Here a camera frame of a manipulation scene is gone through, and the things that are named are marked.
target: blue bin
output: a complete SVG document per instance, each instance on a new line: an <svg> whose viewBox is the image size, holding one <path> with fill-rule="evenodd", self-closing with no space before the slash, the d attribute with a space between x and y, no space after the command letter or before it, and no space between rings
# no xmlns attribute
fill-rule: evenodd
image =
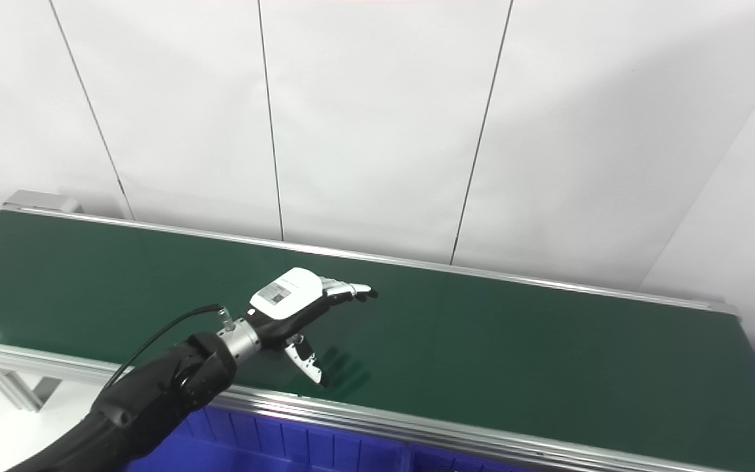
<svg viewBox="0 0 755 472"><path fill-rule="evenodd" d="M401 442L212 406L189 415L156 451L126 472L395 472Z"/></svg>
<svg viewBox="0 0 755 472"><path fill-rule="evenodd" d="M439 448L229 412L192 413L126 472L532 472Z"/></svg>

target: black cable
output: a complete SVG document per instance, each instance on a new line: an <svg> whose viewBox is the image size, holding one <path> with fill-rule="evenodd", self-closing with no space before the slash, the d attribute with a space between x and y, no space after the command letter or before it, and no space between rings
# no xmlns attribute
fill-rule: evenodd
<svg viewBox="0 0 755 472"><path fill-rule="evenodd" d="M221 311L223 309L222 305L205 305L204 307L195 308L189 313L181 314L179 317L176 317L172 322L164 325L162 329L159 331L156 331L156 334L152 335L147 341L144 342L141 346L136 349L134 353L130 356L129 359L124 361L124 364L121 364L121 367L118 368L118 370L115 371L112 377L110 377L110 380L107 380L107 383L104 384L104 387L101 388L101 391L105 391L105 389L109 388L111 385L116 383L119 377L121 377L121 374L124 373L124 370L132 364L133 361L136 360L138 355L141 355L141 353L144 352L147 347L150 346L150 344L153 344L153 341L158 340L160 336L165 334L165 332L168 332L171 328L174 328L178 323L180 323L182 320L189 319L190 317L194 317L197 315L201 315L203 313L211 313L212 311Z"/></svg>

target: robotic arm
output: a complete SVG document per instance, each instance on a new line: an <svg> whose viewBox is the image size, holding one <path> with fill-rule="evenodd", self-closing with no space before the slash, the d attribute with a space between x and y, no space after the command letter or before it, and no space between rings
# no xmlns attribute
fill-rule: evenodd
<svg viewBox="0 0 755 472"><path fill-rule="evenodd" d="M250 299L223 329L198 332L135 368L98 394L92 409L48 448L10 472L110 472L155 449L189 413L225 391L237 365L261 349L283 349L314 382L326 385L317 355L299 334L332 305L374 296L371 287L294 268Z"/></svg>

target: white wall panel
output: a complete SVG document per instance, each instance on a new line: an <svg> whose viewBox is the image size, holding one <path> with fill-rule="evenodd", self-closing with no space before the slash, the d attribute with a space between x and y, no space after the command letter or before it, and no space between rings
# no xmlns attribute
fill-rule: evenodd
<svg viewBox="0 0 755 472"><path fill-rule="evenodd" d="M18 189L128 210L48 2L0 1L0 204Z"/></svg>
<svg viewBox="0 0 755 472"><path fill-rule="evenodd" d="M635 289L755 106L755 0L515 3L455 264Z"/></svg>
<svg viewBox="0 0 755 472"><path fill-rule="evenodd" d="M755 345L755 112L642 290L732 303Z"/></svg>
<svg viewBox="0 0 755 472"><path fill-rule="evenodd" d="M507 0L263 0L284 238L447 262Z"/></svg>
<svg viewBox="0 0 755 472"><path fill-rule="evenodd" d="M55 0L132 211L281 238L255 0Z"/></svg>

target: label sticker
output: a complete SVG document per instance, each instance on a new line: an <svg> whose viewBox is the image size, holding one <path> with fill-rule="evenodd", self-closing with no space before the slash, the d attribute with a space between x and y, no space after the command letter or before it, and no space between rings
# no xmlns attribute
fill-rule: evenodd
<svg viewBox="0 0 755 472"><path fill-rule="evenodd" d="M261 298L270 302L272 305L278 304L283 299L287 298L288 295L290 295L290 290L287 290L275 282L258 291L258 296L261 296Z"/></svg>

